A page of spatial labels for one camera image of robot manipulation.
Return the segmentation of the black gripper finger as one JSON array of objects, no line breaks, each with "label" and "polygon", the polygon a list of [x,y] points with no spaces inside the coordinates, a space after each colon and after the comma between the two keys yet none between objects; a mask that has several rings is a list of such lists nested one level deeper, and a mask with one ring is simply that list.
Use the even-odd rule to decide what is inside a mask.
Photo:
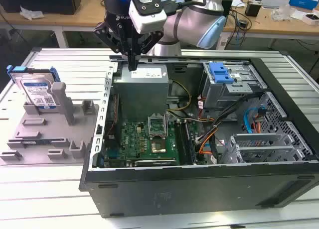
[{"label": "black gripper finger", "polygon": [[162,31],[153,31],[145,34],[133,34],[133,71],[137,69],[141,54],[148,53],[162,38]]},{"label": "black gripper finger", "polygon": [[95,35],[108,45],[115,53],[121,53],[128,63],[129,71],[133,71],[132,48],[126,34],[125,25],[122,22],[115,23],[113,29],[107,22],[98,23],[94,29]]}]

